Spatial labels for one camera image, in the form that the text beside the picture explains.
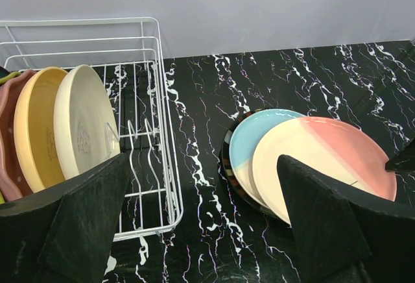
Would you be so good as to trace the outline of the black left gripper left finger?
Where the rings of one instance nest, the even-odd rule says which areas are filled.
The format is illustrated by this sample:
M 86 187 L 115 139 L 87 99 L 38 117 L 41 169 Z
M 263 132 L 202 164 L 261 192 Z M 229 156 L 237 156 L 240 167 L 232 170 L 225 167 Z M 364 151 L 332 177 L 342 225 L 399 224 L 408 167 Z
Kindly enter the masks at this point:
M 101 282 L 130 180 L 125 153 L 1 205 L 2 282 Z

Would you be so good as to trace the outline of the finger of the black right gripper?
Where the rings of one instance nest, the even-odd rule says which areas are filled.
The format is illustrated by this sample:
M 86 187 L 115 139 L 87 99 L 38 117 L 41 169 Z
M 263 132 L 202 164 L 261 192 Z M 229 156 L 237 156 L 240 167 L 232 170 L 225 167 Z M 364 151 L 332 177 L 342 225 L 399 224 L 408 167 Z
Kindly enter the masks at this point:
M 385 164 L 386 171 L 410 173 L 415 171 L 415 140 Z

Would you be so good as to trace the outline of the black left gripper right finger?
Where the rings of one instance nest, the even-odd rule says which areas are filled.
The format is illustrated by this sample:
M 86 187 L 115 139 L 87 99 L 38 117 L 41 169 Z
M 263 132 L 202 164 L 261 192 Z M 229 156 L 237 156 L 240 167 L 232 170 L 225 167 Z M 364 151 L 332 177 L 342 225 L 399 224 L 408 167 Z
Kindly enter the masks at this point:
M 279 182 L 302 282 L 413 282 L 414 207 L 281 155 Z

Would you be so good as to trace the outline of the cream pink plate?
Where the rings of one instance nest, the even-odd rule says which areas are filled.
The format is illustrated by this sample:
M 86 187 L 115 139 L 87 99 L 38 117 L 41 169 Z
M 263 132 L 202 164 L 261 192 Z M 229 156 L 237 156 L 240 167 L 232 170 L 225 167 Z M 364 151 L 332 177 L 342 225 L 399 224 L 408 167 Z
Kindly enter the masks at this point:
M 269 130 L 257 144 L 252 160 L 262 200 L 286 223 L 290 219 L 277 172 L 277 161 L 283 154 L 354 188 L 390 201 L 396 199 L 396 175 L 386 171 L 388 156 L 371 137 L 336 119 L 298 117 Z

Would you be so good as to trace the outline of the pink polka dot plate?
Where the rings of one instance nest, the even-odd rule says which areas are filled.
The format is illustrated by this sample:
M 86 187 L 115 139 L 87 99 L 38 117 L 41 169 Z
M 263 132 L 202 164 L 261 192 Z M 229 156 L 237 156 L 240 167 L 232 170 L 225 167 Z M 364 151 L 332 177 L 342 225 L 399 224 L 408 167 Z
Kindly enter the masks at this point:
M 35 74 L 34 70 L 26 70 L 1 86 L 1 193 L 6 201 L 32 194 L 16 154 L 14 114 L 24 85 Z

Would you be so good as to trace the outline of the beige bear print plate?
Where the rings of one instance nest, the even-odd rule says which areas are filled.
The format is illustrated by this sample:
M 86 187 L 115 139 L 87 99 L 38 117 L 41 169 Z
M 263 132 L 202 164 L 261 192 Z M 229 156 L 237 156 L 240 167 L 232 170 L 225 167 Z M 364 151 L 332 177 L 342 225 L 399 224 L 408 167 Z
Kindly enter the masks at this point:
M 54 103 L 54 139 L 66 180 L 121 152 L 107 91 L 88 65 L 72 69 L 59 86 Z

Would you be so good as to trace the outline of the yellow cream plate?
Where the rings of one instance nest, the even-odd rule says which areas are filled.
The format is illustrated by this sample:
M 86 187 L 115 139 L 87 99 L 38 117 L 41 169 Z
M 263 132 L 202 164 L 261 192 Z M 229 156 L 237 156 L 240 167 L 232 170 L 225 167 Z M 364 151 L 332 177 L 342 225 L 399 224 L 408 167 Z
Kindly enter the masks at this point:
M 14 114 L 14 143 L 18 162 L 36 193 L 65 180 L 54 139 L 54 103 L 67 71 L 47 67 L 24 85 Z

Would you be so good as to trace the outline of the green polka dot plate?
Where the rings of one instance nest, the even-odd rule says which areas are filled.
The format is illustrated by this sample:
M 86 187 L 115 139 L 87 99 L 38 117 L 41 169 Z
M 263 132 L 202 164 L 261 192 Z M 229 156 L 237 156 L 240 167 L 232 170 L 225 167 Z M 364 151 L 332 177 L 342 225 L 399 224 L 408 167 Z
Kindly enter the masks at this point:
M 1 115 L 4 113 L 4 109 L 8 98 L 8 92 L 5 92 L 5 90 L 2 89 L 2 85 L 5 84 L 8 80 L 13 79 L 18 75 L 20 75 L 20 72 L 15 71 L 1 78 Z M 4 125 L 3 122 L 4 120 L 1 119 L 1 127 L 3 127 Z M 3 132 L 1 130 L 1 193 L 3 194 L 3 197 L 6 201 L 14 201 L 22 197 L 22 194 L 19 191 L 18 187 L 8 176 L 8 173 L 6 171 L 6 157 L 7 154 L 4 145 Z

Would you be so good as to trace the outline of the black striped bottom plate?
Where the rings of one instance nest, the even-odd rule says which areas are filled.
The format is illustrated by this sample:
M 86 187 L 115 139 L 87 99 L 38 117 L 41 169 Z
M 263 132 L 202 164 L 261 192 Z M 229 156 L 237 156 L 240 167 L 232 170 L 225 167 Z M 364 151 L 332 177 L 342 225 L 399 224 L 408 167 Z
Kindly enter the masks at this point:
M 251 110 L 247 113 L 240 114 L 237 116 L 236 120 L 227 128 L 226 133 L 223 137 L 221 148 L 219 151 L 218 158 L 220 160 L 220 174 L 227 180 L 228 184 L 231 187 L 233 193 L 235 193 L 240 199 L 242 199 L 246 204 L 251 208 L 255 209 L 262 214 L 265 214 L 274 219 L 278 219 L 278 216 L 274 214 L 268 208 L 259 204 L 258 201 L 255 201 L 251 196 L 249 196 L 240 185 L 237 180 L 233 168 L 230 164 L 230 140 L 235 129 L 244 121 L 247 117 L 264 110 L 270 110 L 270 108 L 257 108 Z

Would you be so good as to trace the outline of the blue cream plate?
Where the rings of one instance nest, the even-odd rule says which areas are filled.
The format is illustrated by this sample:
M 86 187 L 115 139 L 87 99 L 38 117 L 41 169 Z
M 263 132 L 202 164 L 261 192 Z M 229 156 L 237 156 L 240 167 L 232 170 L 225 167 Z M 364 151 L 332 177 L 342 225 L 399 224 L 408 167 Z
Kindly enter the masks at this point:
M 252 159 L 262 137 L 276 125 L 302 117 L 303 114 L 287 109 L 263 109 L 247 114 L 230 136 L 230 165 L 242 189 L 262 207 L 262 200 L 253 179 Z

